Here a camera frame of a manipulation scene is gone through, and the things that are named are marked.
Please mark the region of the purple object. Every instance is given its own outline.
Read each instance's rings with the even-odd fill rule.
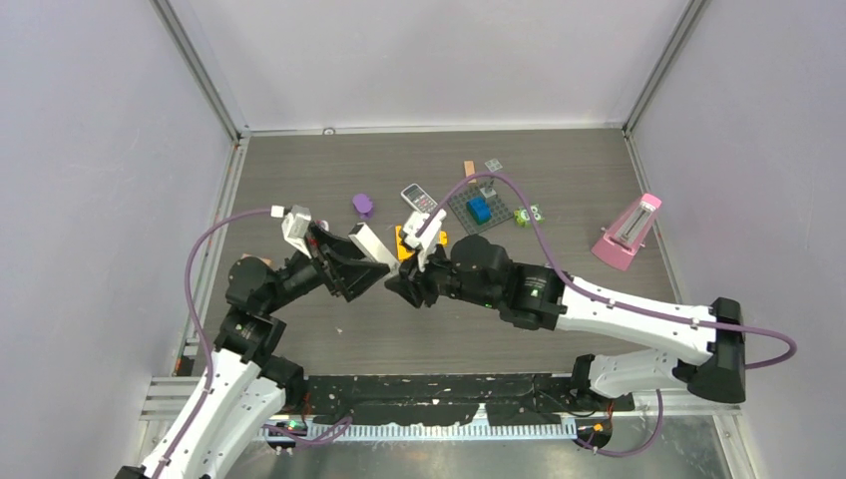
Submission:
[[[359,193],[352,197],[352,205],[355,207],[359,218],[370,220],[370,217],[373,216],[373,201],[367,195]]]

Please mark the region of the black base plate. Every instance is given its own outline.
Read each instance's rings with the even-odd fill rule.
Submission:
[[[309,376],[308,404],[318,423],[351,415],[359,425],[466,424],[485,404],[492,426],[553,424],[558,412],[593,412],[571,400],[570,377],[549,373]],[[594,401],[605,410],[608,400]],[[630,395],[614,400],[632,411]]]

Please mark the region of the orange block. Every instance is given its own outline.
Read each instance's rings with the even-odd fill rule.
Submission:
[[[399,236],[399,232],[402,231],[402,227],[396,227],[396,241],[397,241],[397,259],[400,262],[408,259],[409,257],[414,255],[414,251],[405,247],[402,243],[402,238]],[[441,245],[447,245],[447,232],[441,232],[441,236],[438,238]]]
[[[464,162],[464,178],[476,173],[476,165],[473,161]],[[470,180],[470,183],[476,183],[476,180]]]

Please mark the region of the gray floor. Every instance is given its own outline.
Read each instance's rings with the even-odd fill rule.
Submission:
[[[358,221],[350,199],[368,194],[368,223],[393,249],[393,227],[408,217],[400,190],[418,183],[436,200],[464,176],[463,162],[499,159],[504,171],[538,203],[543,228],[569,272],[606,287],[672,300],[666,270],[649,237],[627,272],[595,257],[600,227],[639,195],[629,154],[617,130],[369,134],[266,137],[250,140],[233,211],[298,204],[345,233]],[[511,192],[501,194],[510,206]],[[448,212],[450,243],[464,231]],[[484,234],[514,260],[545,262],[531,230],[505,223]],[[270,219],[229,227],[212,294],[207,330],[225,314],[225,275],[242,254],[281,262],[293,249]],[[288,324],[277,353],[309,374],[568,372],[576,356],[617,354],[641,347],[609,337],[525,331],[487,309],[441,298],[416,310],[377,285],[352,303],[315,291],[280,310]]]

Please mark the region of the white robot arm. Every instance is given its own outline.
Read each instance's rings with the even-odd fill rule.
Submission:
[[[403,241],[417,252],[403,261],[399,274],[385,281],[415,307],[431,306],[443,295],[497,309],[501,319],[516,327],[586,331],[648,347],[619,356],[577,359],[573,383],[583,392],[604,398],[686,387],[712,401],[745,400],[743,335],[702,326],[709,322],[741,324],[736,301],[718,298],[710,306],[672,304],[609,290],[569,274],[570,284],[565,284],[550,268],[514,262],[501,246],[479,236],[457,241],[447,258],[435,242],[444,212],[438,212],[418,236],[427,218],[414,213],[405,224]],[[609,301],[597,301],[581,291]],[[689,318],[692,325],[632,312],[616,303]]]
[[[270,215],[282,219],[282,236],[296,253],[278,270],[252,256],[232,266],[231,308],[214,341],[211,382],[207,370],[141,467],[124,467],[116,479],[225,477],[259,427],[306,392],[302,367],[272,355],[285,324],[270,315],[321,286],[351,301],[397,273],[399,261],[364,223],[342,238],[303,207],[273,207]]]

